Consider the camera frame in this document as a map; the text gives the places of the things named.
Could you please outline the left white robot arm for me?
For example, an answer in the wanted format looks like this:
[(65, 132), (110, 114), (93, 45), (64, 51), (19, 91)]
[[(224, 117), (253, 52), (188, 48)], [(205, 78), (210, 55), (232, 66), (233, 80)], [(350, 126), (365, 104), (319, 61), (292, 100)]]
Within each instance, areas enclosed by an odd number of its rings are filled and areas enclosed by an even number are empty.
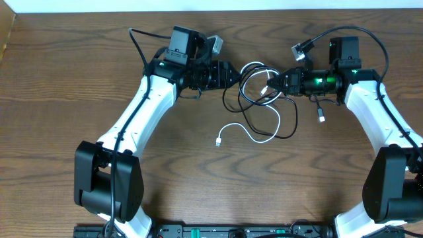
[(98, 233), (82, 237), (147, 237), (152, 219), (143, 211), (141, 155), (165, 112), (184, 89), (228, 89), (240, 79), (228, 61), (218, 60), (223, 40), (175, 26), (167, 47), (144, 60), (140, 86), (117, 122), (96, 142), (75, 151), (74, 201), (106, 220)]

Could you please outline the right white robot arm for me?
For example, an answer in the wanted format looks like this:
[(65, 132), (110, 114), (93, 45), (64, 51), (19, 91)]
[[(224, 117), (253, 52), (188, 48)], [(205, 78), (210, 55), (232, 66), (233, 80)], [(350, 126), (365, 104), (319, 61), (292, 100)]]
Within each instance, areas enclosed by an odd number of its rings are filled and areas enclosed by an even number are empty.
[(293, 96), (335, 94), (353, 112), (376, 158), (362, 189), (362, 201), (321, 229), (321, 237), (392, 235), (422, 220), (422, 136), (405, 122), (387, 96), (381, 76), (362, 68), (356, 36), (330, 39), (329, 70), (311, 60), (269, 79), (269, 87)]

